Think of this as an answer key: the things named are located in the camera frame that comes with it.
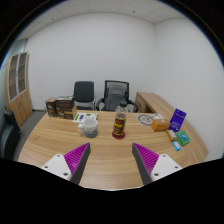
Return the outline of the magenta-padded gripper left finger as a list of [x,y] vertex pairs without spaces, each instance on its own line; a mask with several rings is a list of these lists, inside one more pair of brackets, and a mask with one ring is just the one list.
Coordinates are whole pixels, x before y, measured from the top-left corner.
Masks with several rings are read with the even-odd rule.
[[90,152],[90,144],[85,143],[65,155],[54,155],[42,166],[42,169],[72,183],[79,184]]

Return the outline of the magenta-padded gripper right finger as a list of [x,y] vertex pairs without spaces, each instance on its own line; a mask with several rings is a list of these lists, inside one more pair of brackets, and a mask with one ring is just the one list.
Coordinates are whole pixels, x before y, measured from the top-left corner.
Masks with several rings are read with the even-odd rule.
[[136,160],[137,167],[144,185],[166,177],[182,169],[167,154],[160,154],[139,145],[132,144],[132,154]]

